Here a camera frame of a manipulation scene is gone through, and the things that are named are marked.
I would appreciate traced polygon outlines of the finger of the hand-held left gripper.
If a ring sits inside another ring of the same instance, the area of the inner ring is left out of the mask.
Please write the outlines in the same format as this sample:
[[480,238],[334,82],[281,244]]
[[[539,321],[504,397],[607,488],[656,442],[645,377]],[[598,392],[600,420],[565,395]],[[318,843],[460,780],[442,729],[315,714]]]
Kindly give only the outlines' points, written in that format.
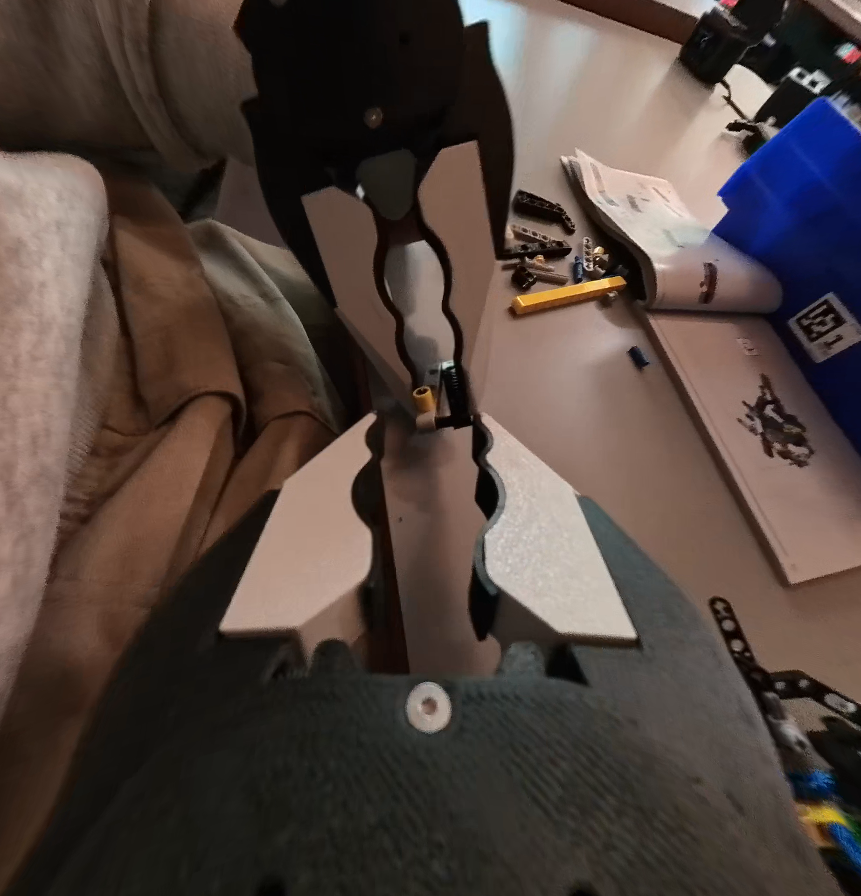
[[394,396],[410,396],[412,375],[396,344],[396,317],[375,276],[378,230],[370,207],[335,186],[307,194],[312,229],[336,313]]
[[424,223],[441,243],[419,243],[415,263],[413,347],[423,371],[454,360],[461,336],[460,365],[473,410],[481,409],[492,352],[488,308],[498,267],[475,141],[439,151],[418,190]]

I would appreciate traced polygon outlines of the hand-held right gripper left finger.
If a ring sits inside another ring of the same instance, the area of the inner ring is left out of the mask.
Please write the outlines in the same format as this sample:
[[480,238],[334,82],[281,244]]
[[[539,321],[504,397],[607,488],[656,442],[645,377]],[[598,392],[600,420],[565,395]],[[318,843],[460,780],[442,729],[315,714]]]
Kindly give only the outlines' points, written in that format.
[[355,488],[378,467],[380,435],[371,411],[285,482],[219,623],[224,637],[287,636],[299,648],[363,637],[374,541]]

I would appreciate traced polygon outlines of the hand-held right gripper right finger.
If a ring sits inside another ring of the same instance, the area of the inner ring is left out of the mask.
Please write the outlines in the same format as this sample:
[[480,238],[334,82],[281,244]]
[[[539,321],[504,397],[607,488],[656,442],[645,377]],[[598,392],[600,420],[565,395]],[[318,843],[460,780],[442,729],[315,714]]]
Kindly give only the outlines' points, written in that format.
[[472,425],[469,617],[478,641],[636,644],[638,632],[567,480],[490,415]]

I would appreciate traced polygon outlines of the small grey lego assembly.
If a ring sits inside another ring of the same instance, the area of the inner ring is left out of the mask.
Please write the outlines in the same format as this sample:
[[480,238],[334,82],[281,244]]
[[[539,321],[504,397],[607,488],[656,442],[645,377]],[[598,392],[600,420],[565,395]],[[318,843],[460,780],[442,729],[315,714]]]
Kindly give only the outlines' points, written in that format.
[[474,376],[466,361],[429,366],[412,394],[415,426],[431,433],[473,427],[478,416]]

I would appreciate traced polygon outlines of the cluster of small lego pieces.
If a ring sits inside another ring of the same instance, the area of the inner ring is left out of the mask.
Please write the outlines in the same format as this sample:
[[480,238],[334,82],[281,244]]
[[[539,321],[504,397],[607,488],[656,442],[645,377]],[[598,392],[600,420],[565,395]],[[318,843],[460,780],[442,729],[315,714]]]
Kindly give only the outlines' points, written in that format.
[[[585,238],[577,251],[572,248],[572,253],[562,259],[524,257],[504,261],[502,267],[510,272],[511,284],[519,295],[608,277],[623,277],[626,284],[630,279],[626,264],[596,246],[590,238]],[[610,302],[616,296],[611,294],[596,301]]]

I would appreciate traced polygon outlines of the black angled lego beam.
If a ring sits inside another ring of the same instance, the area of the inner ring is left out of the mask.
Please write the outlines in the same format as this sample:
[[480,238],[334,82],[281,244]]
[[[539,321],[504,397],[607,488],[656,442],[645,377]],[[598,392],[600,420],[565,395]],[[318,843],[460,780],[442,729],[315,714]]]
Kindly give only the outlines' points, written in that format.
[[539,222],[559,225],[566,234],[572,236],[576,232],[576,224],[564,207],[542,196],[519,189],[512,200],[514,212]]
[[523,225],[511,224],[506,227],[503,251],[499,255],[501,261],[512,261],[520,258],[541,256],[547,259],[562,259],[572,253],[569,242],[552,238],[549,235]]

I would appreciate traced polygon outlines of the yellow lego beam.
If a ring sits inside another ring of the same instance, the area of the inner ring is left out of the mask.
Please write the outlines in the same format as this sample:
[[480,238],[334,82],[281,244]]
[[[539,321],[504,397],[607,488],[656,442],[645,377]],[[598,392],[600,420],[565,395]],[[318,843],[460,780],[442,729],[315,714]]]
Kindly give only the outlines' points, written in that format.
[[581,305],[618,294],[626,287],[626,279],[620,276],[584,281],[563,287],[527,293],[512,299],[510,312],[526,316],[556,308]]

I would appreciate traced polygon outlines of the lego instruction booklet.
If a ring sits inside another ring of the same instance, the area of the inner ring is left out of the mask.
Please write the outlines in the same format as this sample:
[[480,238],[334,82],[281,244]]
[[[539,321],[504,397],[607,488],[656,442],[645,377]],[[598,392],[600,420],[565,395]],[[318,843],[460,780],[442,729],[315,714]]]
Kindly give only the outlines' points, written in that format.
[[708,230],[670,182],[575,150],[562,169],[587,214],[636,260],[652,311],[767,315],[783,291],[762,263]]

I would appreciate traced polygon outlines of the partly built lego model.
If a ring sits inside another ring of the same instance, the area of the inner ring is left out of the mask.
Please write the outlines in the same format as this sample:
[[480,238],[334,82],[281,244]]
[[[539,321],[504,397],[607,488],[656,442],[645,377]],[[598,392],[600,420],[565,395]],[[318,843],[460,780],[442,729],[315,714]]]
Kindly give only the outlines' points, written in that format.
[[798,819],[842,892],[861,894],[861,703],[800,670],[767,671],[735,611],[709,609],[776,745]]

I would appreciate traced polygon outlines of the olive beige cloth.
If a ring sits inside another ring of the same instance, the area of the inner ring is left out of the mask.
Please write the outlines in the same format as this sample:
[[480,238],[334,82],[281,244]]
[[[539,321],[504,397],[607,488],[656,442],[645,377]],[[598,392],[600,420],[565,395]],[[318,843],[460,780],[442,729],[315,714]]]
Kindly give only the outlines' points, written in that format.
[[343,329],[286,249],[212,218],[187,226],[229,332],[257,428],[307,415],[339,433],[348,417]]

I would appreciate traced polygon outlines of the flat white printed sheet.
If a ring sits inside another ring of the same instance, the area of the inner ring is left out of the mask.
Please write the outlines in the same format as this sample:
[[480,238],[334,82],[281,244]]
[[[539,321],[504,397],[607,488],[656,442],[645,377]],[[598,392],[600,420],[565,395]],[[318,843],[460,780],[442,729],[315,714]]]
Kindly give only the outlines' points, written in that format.
[[678,311],[645,320],[783,580],[861,568],[861,456],[770,323]]

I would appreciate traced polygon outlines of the black cube device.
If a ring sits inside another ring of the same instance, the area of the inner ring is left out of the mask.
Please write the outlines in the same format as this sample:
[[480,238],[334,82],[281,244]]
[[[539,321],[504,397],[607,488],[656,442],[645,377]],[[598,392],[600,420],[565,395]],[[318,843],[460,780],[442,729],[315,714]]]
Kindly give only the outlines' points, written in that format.
[[699,83],[714,86],[749,48],[744,24],[723,6],[715,6],[697,21],[678,60]]

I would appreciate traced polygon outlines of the person's knit sweater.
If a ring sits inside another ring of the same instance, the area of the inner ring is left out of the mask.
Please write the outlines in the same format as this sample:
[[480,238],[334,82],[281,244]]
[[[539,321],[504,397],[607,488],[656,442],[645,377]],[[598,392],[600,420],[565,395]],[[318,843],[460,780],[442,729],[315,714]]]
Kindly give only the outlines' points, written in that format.
[[0,723],[42,603],[68,470],[92,411],[92,296],[108,293],[101,175],[0,150]]

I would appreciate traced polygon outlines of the blue plastic bin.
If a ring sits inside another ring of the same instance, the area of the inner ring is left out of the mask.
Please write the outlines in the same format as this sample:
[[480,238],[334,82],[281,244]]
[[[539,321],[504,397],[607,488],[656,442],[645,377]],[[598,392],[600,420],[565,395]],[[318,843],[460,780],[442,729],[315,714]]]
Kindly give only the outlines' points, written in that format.
[[768,320],[861,455],[861,129],[818,98],[719,196],[714,232],[780,282]]

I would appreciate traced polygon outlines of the black box with white label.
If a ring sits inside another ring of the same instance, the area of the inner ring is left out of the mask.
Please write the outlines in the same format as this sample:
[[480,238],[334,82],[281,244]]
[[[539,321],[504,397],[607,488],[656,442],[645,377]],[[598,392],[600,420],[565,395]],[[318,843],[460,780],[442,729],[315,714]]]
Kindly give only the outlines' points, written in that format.
[[760,106],[753,122],[783,128],[832,82],[833,78],[821,70],[808,71],[800,66],[793,68]]

